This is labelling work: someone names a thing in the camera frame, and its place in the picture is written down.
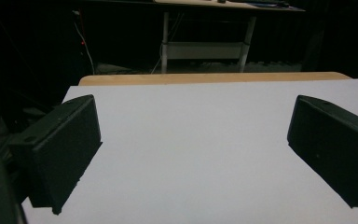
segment white desk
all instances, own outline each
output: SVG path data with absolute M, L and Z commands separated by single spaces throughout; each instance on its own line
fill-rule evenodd
M 303 11 L 298 8 L 265 8 L 254 7 L 244 3 L 226 1 L 224 4 L 217 0 L 154 0 L 156 3 L 184 6 L 238 8 L 266 11 Z M 161 73 L 167 72 L 168 59 L 239 59 L 239 72 L 243 72 L 251 46 L 255 29 L 256 17 L 247 21 L 246 36 L 243 42 L 234 43 L 200 43 L 200 42 L 171 42 L 169 35 L 169 12 L 164 13 L 163 37 L 161 48 Z
M 59 216 L 24 202 L 30 224 L 358 223 L 286 140 L 298 94 L 358 115 L 358 79 L 84 86 L 65 100 L 84 94 L 103 145 Z

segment wooden tabletop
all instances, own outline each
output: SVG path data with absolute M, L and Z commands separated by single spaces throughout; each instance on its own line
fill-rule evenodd
M 312 73 L 210 73 L 164 75 L 110 75 L 83 77 L 79 86 L 165 85 L 189 83 L 251 82 L 251 81 L 311 81 L 351 79 L 337 72 Z

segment table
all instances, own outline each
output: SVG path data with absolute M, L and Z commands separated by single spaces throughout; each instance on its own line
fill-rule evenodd
M 29 223 L 358 223 L 286 140 L 300 93 L 358 115 L 358 79 L 303 75 L 85 77 L 64 101 L 95 96 L 103 144 L 59 216 L 23 203 Z
M 222 83 L 249 81 L 310 81 L 339 79 L 350 79 L 350 77 L 337 72 L 113 75 L 83 77 L 80 79 L 79 86 Z
M 263 8 L 255 7 L 244 3 L 226 1 L 224 4 L 217 0 L 155 0 L 160 4 L 199 6 L 199 7 L 220 7 L 237 8 L 247 10 L 266 11 L 303 11 L 298 8 Z M 246 36 L 243 42 L 236 43 L 200 43 L 200 42 L 171 42 L 169 35 L 169 12 L 164 13 L 163 38 L 161 48 L 161 73 L 167 72 L 168 59 L 233 59 L 238 58 L 239 71 L 243 72 L 251 46 L 252 35 L 255 29 L 256 16 L 250 17 L 246 28 Z

